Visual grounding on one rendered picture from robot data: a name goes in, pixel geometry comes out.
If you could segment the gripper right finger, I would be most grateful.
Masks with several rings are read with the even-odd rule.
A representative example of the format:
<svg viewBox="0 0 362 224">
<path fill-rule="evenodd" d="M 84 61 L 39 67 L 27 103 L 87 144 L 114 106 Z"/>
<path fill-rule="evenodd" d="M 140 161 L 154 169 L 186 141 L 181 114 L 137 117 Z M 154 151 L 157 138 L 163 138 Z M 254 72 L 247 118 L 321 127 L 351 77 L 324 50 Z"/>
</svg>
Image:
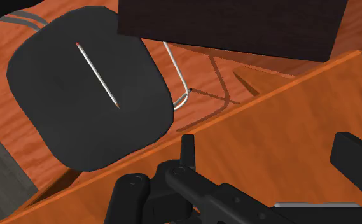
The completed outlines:
<svg viewBox="0 0 362 224">
<path fill-rule="evenodd" d="M 362 139 L 350 132 L 337 132 L 330 162 L 362 191 Z"/>
</svg>

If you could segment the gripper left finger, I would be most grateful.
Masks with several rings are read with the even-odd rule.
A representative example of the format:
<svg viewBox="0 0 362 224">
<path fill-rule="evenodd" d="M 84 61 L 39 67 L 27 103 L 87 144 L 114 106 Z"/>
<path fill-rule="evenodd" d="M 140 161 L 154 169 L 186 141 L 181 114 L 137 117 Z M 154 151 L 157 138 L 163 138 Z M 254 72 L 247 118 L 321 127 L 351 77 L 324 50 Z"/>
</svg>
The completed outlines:
<svg viewBox="0 0 362 224">
<path fill-rule="evenodd" d="M 228 183 L 214 184 L 194 168 L 194 135 L 184 134 L 179 163 L 166 168 L 164 181 L 198 208 L 201 224 L 295 224 Z M 104 224 L 143 224 L 143 208 L 150 193 L 150 179 L 145 174 L 118 178 Z"/>
</svg>

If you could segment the orange wooden desk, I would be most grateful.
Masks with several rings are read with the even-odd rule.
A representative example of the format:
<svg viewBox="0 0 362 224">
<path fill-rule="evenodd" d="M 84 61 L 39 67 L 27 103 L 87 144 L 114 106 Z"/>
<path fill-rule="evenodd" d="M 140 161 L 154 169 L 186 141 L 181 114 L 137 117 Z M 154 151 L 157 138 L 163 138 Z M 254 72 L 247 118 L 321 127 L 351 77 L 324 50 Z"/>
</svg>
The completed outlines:
<svg viewBox="0 0 362 224">
<path fill-rule="evenodd" d="M 362 52 L 347 52 L 191 130 L 197 171 L 271 206 L 355 202 L 362 192 L 330 164 L 337 132 L 362 139 Z M 152 176 L 179 156 L 179 137 L 139 151 L 92 179 L 48 197 L 0 224 L 102 224 L 115 181 Z"/>
</svg>

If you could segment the grey pencil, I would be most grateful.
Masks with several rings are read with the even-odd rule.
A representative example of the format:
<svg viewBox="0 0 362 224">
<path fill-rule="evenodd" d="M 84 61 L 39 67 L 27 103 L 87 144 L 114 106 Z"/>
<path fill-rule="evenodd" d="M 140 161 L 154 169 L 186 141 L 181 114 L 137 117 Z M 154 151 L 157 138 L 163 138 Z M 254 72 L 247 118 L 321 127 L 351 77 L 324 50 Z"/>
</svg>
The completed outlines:
<svg viewBox="0 0 362 224">
<path fill-rule="evenodd" d="M 120 105 L 118 103 L 118 101 L 115 99 L 115 97 L 113 96 L 113 94 L 111 93 L 110 89 L 108 88 L 108 86 L 106 85 L 105 81 L 102 79 L 101 75 L 99 74 L 98 70 L 95 68 L 94 64 L 92 63 L 92 61 L 90 60 L 90 58 L 88 57 L 87 53 L 84 51 L 83 47 L 76 42 L 76 46 L 78 47 L 79 51 L 81 52 L 81 54 L 83 55 L 83 57 L 85 58 L 85 60 L 87 61 L 88 65 L 90 66 L 90 68 L 92 69 L 92 71 L 94 72 L 95 76 L 97 77 L 97 79 L 99 80 L 100 84 L 102 85 L 103 89 L 106 91 L 106 93 L 108 94 L 109 98 L 112 100 L 112 102 L 115 104 L 115 106 L 119 109 Z"/>
</svg>

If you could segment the black chair with metal legs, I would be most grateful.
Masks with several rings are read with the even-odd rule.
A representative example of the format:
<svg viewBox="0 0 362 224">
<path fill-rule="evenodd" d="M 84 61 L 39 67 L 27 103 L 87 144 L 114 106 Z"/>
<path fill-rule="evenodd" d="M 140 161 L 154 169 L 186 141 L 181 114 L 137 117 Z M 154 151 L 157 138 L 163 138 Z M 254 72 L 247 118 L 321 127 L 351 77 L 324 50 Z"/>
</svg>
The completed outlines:
<svg viewBox="0 0 362 224">
<path fill-rule="evenodd" d="M 118 101 L 118 109 L 76 46 Z M 96 171 L 167 133 L 174 100 L 140 38 L 118 33 L 118 15 L 84 6 L 52 20 L 8 62 L 10 90 L 53 156 L 77 171 Z"/>
</svg>

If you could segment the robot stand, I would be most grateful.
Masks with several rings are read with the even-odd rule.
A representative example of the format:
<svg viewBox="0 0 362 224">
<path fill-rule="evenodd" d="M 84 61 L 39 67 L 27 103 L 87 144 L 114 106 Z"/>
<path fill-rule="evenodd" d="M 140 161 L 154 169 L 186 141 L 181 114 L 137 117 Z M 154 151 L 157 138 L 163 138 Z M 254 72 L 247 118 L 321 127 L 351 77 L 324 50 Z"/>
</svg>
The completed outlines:
<svg viewBox="0 0 362 224">
<path fill-rule="evenodd" d="M 118 0 L 123 35 L 326 62 L 348 0 Z"/>
</svg>

